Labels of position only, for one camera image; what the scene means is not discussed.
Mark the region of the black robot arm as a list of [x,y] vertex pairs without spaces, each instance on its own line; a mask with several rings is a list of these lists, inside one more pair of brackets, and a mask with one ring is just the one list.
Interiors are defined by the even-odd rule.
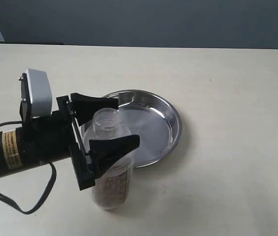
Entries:
[[103,108],[116,109],[114,98],[73,93],[57,98],[58,110],[23,121],[21,127],[0,132],[0,178],[71,158],[80,190],[93,187],[117,161],[140,145],[138,135],[90,140],[85,151],[79,127]]

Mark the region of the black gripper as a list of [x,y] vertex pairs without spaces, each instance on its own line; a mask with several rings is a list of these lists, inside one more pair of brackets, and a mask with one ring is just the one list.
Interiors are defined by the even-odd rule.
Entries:
[[109,140],[89,140],[89,156],[82,144],[79,127],[92,120],[104,108],[117,110],[117,98],[90,97],[79,93],[56,98],[58,110],[32,122],[36,157],[48,163],[71,158],[80,190],[95,185],[121,158],[140,146],[139,135]]

